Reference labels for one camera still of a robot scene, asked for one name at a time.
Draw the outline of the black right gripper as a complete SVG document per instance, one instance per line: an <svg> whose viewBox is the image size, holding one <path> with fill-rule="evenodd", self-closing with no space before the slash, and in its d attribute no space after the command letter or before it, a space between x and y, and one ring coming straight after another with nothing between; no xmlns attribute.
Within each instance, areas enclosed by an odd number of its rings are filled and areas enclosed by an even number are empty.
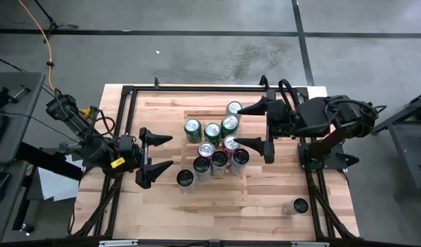
<svg viewBox="0 0 421 247"><path fill-rule="evenodd" d="M265 115L266 113L266 141L257 138L235 138L234 141L264 155L264 161L271 164L275 161L274 139L289 137L289 128L293 120L293 108L285 92L276 93L267 90L266 97L253 105L242 108L237 112L239 115Z"/></svg>

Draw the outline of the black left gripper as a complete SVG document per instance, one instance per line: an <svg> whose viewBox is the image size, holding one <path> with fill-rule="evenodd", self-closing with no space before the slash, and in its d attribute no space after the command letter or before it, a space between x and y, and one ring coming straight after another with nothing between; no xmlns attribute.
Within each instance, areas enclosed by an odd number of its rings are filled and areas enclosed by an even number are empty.
<svg viewBox="0 0 421 247"><path fill-rule="evenodd" d="M139 139L141 140L140 166L139 170L136 172L135 182L142 189L149 189L151 184L150 180L156 180L173 164L173 161L164 161L154 165L148 165L148 146L162 145L172 140L173 137L169 135L153 134L149 129L143 127L139 130Z"/></svg>

